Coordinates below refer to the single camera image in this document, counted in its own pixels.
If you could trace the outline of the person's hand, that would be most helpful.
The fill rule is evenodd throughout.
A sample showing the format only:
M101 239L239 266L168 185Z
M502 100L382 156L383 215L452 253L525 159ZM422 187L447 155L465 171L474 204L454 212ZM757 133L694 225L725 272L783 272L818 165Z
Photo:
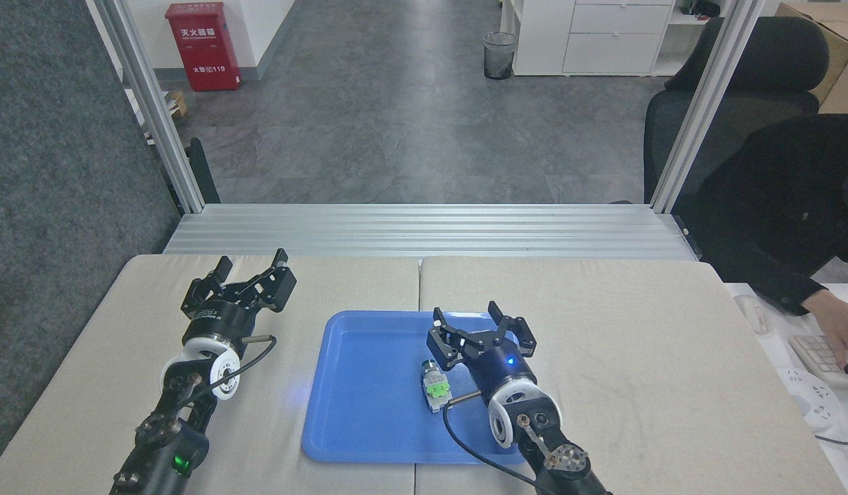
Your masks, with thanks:
M848 303L828 289L812 294L801 306L813 314L832 348L839 367L848 364Z

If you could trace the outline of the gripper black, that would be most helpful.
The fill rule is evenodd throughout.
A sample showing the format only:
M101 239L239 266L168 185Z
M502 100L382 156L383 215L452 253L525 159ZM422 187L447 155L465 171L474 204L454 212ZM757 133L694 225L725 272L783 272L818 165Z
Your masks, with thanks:
M289 301L296 277L287 266L285 250L277 250L271 265L248 281L227 285L232 261L222 256L212 272L192 280L181 304L182 313L190 319L183 344L192 338L220 338L232 346L245 346L241 340L254 331L257 308L280 313ZM207 300L226 295L225 300Z
M524 317L507 316L494 300L488 303L487 312L490 316L471 312L444 313L436 307L433 327L427 336L427 347L438 366L447 372L457 364L465 364L486 405L509 380L526 379L537 384L536 376L524 359L534 354L537 341ZM492 320L498 326L495 336L492 336ZM507 334L514 336L516 346L492 348L492 343L502 344Z

